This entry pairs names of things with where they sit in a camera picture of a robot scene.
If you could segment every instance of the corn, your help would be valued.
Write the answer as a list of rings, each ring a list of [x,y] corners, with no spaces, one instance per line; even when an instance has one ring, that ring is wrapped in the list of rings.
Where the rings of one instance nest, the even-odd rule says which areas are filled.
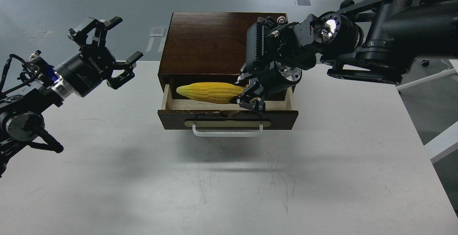
[[[189,99],[208,103],[231,103],[233,97],[243,92],[245,87],[239,87],[222,82],[200,82],[183,85],[176,92]]]

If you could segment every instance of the corn cob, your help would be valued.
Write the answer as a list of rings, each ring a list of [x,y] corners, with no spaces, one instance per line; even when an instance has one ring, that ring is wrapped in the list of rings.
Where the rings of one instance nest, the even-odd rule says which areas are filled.
[[[183,85],[176,92],[189,99],[208,103],[231,103],[233,97],[243,92],[245,87],[239,87],[222,82],[200,82]]]

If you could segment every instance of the white handle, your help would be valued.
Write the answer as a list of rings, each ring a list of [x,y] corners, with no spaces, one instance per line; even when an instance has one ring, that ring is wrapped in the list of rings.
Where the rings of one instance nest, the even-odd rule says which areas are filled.
[[[198,131],[193,123],[193,133],[198,137],[258,137],[262,133],[263,125],[259,124],[256,131]]]

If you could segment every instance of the open drawer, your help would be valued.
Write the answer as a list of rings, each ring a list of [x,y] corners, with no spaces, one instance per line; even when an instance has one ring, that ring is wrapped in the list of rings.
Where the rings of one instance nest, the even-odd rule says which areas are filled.
[[[247,111],[237,104],[216,104],[190,99],[174,99],[165,85],[162,107],[157,114],[165,129],[292,129],[298,116],[293,90],[288,88],[284,100],[266,101],[265,113]]]

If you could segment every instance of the floor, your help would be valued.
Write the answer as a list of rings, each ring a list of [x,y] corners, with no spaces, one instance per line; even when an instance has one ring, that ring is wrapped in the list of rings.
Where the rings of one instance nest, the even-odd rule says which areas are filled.
[[[143,60],[159,60],[163,37],[152,39],[150,34],[153,28],[167,28],[174,11],[285,12],[290,21],[301,21],[309,13],[320,15],[337,10],[342,0],[310,0],[310,5],[299,5],[303,4],[299,1],[0,0],[0,56],[6,59],[8,54],[15,53],[26,57],[40,49],[49,64],[62,62],[77,52],[77,46],[65,38],[68,28],[77,26],[88,16],[110,19],[119,15],[124,22],[107,37],[107,46],[117,59],[126,59],[139,50],[145,54]],[[404,83],[447,68],[438,60],[431,60],[429,67],[422,67],[419,61],[404,76]],[[10,73],[19,70],[16,64]],[[15,75],[10,75],[5,87],[16,83]],[[457,85],[455,80],[446,77],[402,93],[401,98],[423,143],[458,121]],[[455,152],[434,165],[452,202],[458,201],[457,154]]]

